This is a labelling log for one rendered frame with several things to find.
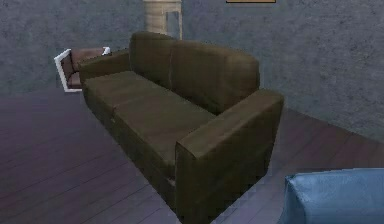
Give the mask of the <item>blue upholstered seat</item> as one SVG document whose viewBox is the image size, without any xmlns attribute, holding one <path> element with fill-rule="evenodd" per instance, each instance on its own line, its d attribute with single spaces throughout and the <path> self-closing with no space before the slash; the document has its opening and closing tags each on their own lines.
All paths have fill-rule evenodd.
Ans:
<svg viewBox="0 0 384 224">
<path fill-rule="evenodd" d="M 277 224 L 384 224 L 384 168 L 286 176 Z"/>
</svg>

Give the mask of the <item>beige ribbed floor lamp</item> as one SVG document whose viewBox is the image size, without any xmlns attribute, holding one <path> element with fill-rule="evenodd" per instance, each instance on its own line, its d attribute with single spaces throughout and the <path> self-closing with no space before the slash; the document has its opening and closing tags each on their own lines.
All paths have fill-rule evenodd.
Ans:
<svg viewBox="0 0 384 224">
<path fill-rule="evenodd" d="M 182 0 L 143 0 L 143 3 L 147 31 L 183 38 Z"/>
</svg>

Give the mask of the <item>white framed brown side table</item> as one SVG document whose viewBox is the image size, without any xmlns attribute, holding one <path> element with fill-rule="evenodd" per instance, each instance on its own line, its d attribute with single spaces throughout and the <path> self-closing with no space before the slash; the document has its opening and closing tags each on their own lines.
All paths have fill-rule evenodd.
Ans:
<svg viewBox="0 0 384 224">
<path fill-rule="evenodd" d="M 63 90 L 81 92 L 78 64 L 84 60 L 102 56 L 104 47 L 66 49 L 54 58 Z"/>
</svg>

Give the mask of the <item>orange framed wall picture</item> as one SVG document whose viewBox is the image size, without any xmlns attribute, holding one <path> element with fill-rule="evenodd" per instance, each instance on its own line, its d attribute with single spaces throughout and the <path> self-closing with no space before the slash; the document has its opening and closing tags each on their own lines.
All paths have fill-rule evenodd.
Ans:
<svg viewBox="0 0 384 224">
<path fill-rule="evenodd" d="M 245 3 L 245 4 L 274 4 L 277 0 L 226 0 L 228 4 L 237 4 L 237 3 Z"/>
</svg>

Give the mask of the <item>olive brown sofa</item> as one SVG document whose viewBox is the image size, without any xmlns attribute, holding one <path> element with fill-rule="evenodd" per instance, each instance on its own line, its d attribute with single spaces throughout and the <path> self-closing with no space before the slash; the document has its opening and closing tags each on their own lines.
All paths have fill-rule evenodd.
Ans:
<svg viewBox="0 0 384 224">
<path fill-rule="evenodd" d="M 88 108 L 181 224 L 211 224 L 267 174 L 284 98 L 253 56 L 142 31 L 78 69 Z"/>
</svg>

